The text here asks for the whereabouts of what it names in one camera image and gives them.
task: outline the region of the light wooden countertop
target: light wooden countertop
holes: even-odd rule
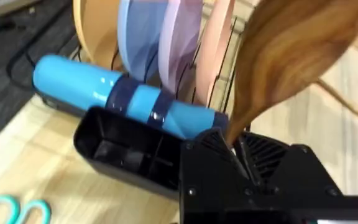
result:
[[[100,175],[76,153],[78,122],[32,98],[0,134],[0,194],[45,199],[52,223],[170,223],[176,202]]]

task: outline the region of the black plastic tray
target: black plastic tray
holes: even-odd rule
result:
[[[98,172],[178,200],[182,140],[112,111],[93,107],[74,145]]]

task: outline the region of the black dish drainer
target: black dish drainer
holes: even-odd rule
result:
[[[246,6],[252,7],[249,5],[248,2],[240,2],[239,4],[245,4]],[[210,11],[212,9],[212,5],[210,4],[204,4],[204,10],[203,10],[203,20],[207,19],[209,17],[209,13],[208,11]],[[14,84],[15,86],[25,90],[25,91],[34,91],[37,94],[39,94],[41,96],[41,98],[43,99],[44,103],[46,105],[52,106],[58,110],[63,110],[63,111],[67,111],[71,114],[75,114],[75,115],[84,115],[84,111],[78,111],[75,110],[74,108],[72,108],[71,106],[64,106],[64,108],[62,108],[60,106],[60,104],[62,102],[58,102],[58,100],[55,99],[50,99],[47,96],[44,96],[43,94],[37,92],[37,90],[34,88],[33,84],[32,84],[32,74],[25,74],[25,78],[23,78],[24,74],[15,74],[14,73],[14,68],[15,66],[17,66],[18,62],[21,60],[25,60],[27,62],[27,64],[29,64],[33,69],[35,68],[35,64],[36,61],[38,61],[39,58],[35,58],[32,57],[30,55],[30,51],[33,48],[36,47],[40,47],[40,39],[44,36],[47,35],[47,32],[53,28],[53,26],[56,24],[56,22],[62,18],[63,16],[67,16],[68,14],[72,13],[72,1],[67,0],[67,2],[56,11],[56,13],[14,54],[14,56],[10,59],[10,61],[8,62],[8,65],[6,67],[6,72],[7,75],[9,77],[9,79],[11,80],[12,84]],[[235,72],[235,68],[234,68],[234,62],[236,60],[236,50],[239,46],[240,40],[241,40],[241,34],[242,31],[244,30],[244,27],[246,25],[246,21],[240,17],[234,16],[232,18],[232,26],[231,26],[231,35],[230,35],[230,41],[228,43],[228,45],[226,46],[226,53],[224,56],[224,61],[221,65],[221,71],[220,73],[217,75],[215,83],[214,83],[214,88],[212,91],[212,96],[211,99],[216,100],[216,97],[220,97],[220,99],[218,100],[218,105],[214,105],[212,108],[220,111],[222,113],[228,113],[227,111],[227,107],[229,104],[229,97],[231,95],[231,90],[232,90],[232,86],[233,86],[233,81],[234,81],[234,72]],[[79,44],[79,41],[76,37],[76,32],[75,32],[75,27],[74,25],[72,25],[72,27],[70,27],[70,31],[68,33],[68,35],[64,36],[63,38],[59,39],[59,44],[58,46],[56,46],[53,50],[50,50],[47,53],[50,54],[63,54],[62,52],[68,52],[68,53],[72,53],[75,52],[76,53],[73,55],[74,59],[75,57],[79,57],[80,59],[80,50],[81,50],[81,46]],[[232,53],[232,57],[228,57],[227,53],[229,51],[229,47],[233,47],[233,53]],[[198,52],[200,49],[200,42],[198,43],[198,48],[194,57],[194,60],[192,61],[191,64],[187,65],[187,67],[191,67],[192,70],[194,70],[195,72],[195,68],[196,68],[196,59],[198,56]],[[113,60],[112,60],[112,65],[114,64],[115,61],[115,56],[118,54],[118,52],[115,53]],[[227,73],[225,73],[225,75],[223,74],[223,68],[229,65],[229,71]],[[221,94],[220,96],[217,96],[219,94],[217,94],[216,92],[216,88],[217,88],[217,83],[219,82],[219,84],[222,86],[224,86],[223,88],[223,94]],[[191,94],[191,99],[187,100],[187,103],[195,103],[195,87],[193,87],[193,92],[189,93]],[[176,98],[178,98],[179,96],[179,91],[177,91],[176,93]],[[211,107],[211,102],[213,100],[210,100],[210,102],[208,103],[208,107]]]

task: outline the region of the teal scissors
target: teal scissors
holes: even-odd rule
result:
[[[7,224],[23,224],[28,213],[33,208],[39,208],[42,211],[42,224],[50,223],[51,211],[49,204],[44,200],[33,200],[27,203],[21,212],[20,203],[10,195],[1,195],[0,203],[7,203],[11,208],[11,216],[8,218]]]

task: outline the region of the gray carpet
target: gray carpet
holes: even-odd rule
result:
[[[9,82],[5,72],[7,62],[67,1],[71,0],[44,0],[34,6],[35,12],[32,14],[28,9],[15,12],[9,18],[16,26],[0,30],[0,131],[34,94],[22,91]],[[73,32],[73,26],[69,9],[29,50],[30,56],[37,61],[45,54],[55,53],[63,39]],[[68,55],[76,45],[74,37],[60,53]],[[18,80],[30,83],[33,68],[24,58],[18,61],[13,71]]]

